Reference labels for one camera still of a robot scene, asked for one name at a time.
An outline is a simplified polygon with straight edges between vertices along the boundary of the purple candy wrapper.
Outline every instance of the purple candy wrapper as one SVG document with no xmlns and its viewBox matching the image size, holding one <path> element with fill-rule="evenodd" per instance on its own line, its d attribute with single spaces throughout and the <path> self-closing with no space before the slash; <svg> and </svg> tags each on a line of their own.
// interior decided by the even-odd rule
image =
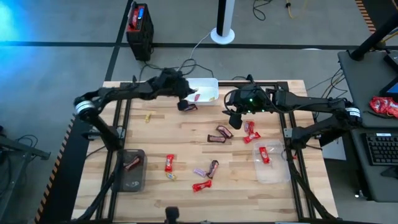
<svg viewBox="0 0 398 224">
<path fill-rule="evenodd" d="M 201 169 L 194 169 L 193 170 L 194 173 L 198 174 L 201 177 L 206 177 L 206 171 L 201 170 Z"/>
</svg>

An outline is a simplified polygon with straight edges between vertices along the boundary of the clear plastic container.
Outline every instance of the clear plastic container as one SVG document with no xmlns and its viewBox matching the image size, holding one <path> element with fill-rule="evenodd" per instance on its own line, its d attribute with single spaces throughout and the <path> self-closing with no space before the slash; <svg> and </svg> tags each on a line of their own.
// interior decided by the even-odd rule
<svg viewBox="0 0 398 224">
<path fill-rule="evenodd" d="M 185 98 L 189 103 L 194 103 L 197 106 L 216 105 L 218 99 L 218 80 L 216 78 L 187 78 L 187 81 L 191 89 L 198 89 L 196 93 Z"/>
<path fill-rule="evenodd" d="M 263 162 L 259 151 L 260 147 L 266 148 L 270 163 L 265 164 Z M 253 160 L 258 182 L 276 184 L 290 180 L 285 153 L 284 147 L 279 140 L 259 141 L 254 144 Z"/>
</svg>

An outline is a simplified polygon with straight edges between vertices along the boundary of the white cable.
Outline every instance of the white cable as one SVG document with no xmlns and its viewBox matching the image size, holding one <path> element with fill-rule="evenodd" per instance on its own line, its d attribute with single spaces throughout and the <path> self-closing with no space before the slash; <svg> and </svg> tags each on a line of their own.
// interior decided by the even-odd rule
<svg viewBox="0 0 398 224">
<path fill-rule="evenodd" d="M 196 46 L 192 49 L 192 52 L 191 52 L 191 56 L 189 57 L 189 59 L 191 59 L 192 58 L 192 55 L 193 55 L 193 51 L 196 49 L 196 47 L 198 47 L 199 46 L 199 44 L 202 42 L 202 41 L 204 41 L 209 35 L 211 34 L 211 31 L 204 37 L 204 38 L 202 38 L 200 41 L 199 41 L 199 43 L 198 44 L 196 44 Z"/>
</svg>

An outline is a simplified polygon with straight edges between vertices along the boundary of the orange striped edge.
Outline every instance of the orange striped edge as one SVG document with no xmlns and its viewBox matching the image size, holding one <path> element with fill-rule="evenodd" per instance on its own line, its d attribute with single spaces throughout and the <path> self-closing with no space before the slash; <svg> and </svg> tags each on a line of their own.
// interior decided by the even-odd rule
<svg viewBox="0 0 398 224">
<path fill-rule="evenodd" d="M 369 14 L 365 8 L 365 5 L 363 4 L 362 0 L 355 0 L 356 5 L 358 6 L 359 11 L 361 12 L 363 19 L 365 20 L 366 25 L 369 28 L 369 31 L 373 34 L 376 31 L 376 28 L 374 27 L 374 24 L 369 17 Z"/>
<path fill-rule="evenodd" d="M 66 131 L 65 137 L 63 138 L 60 151 L 58 152 L 57 158 L 55 160 L 54 167 L 52 169 L 52 173 L 51 173 L 50 178 L 49 178 L 49 182 L 48 182 L 47 186 L 45 187 L 43 198 L 40 201 L 39 208 L 37 209 L 37 213 L 36 213 L 36 216 L 35 216 L 35 219 L 34 219 L 34 223 L 39 223 L 40 217 L 43 214 L 44 205 L 45 205 L 45 203 L 47 201 L 47 197 L 50 195 L 50 190 L 51 190 L 51 187 L 52 187 L 52 183 L 53 183 L 53 181 L 55 179 L 55 176 L 56 176 L 56 174 L 58 172 L 58 167 L 59 167 L 59 165 L 61 163 L 61 159 L 62 159 L 62 156 L 63 156 L 63 152 L 65 150 L 65 147 L 68 144 L 68 138 L 69 138 L 69 135 L 70 135 L 70 131 L 72 130 L 74 121 L 75 121 L 75 115 L 73 115 L 73 118 L 70 120 L 70 124 L 68 125 L 68 129 Z"/>
</svg>

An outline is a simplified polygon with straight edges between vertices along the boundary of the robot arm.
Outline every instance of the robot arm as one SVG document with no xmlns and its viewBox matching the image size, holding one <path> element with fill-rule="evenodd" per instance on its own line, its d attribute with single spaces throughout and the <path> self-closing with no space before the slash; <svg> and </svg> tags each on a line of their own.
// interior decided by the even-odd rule
<svg viewBox="0 0 398 224">
<path fill-rule="evenodd" d="M 284 136 L 288 140 L 287 147 L 299 150 L 305 148 L 311 137 L 329 134 L 329 136 L 333 136 L 331 140 L 334 140 L 344 132 L 360 127 L 362 123 L 359 109 L 354 107 L 346 98 L 325 99 L 296 96 L 282 89 L 263 90 L 254 83 L 251 75 L 248 76 L 247 80 L 251 83 L 231 91 L 229 101 L 225 102 L 227 110 L 223 113 L 230 115 L 229 123 L 235 129 L 241 127 L 241 116 L 247 113 L 290 113 L 295 110 L 331 113 L 332 117 L 306 128 L 284 129 Z M 228 109 L 227 106 L 235 106 L 236 111 Z"/>
</svg>

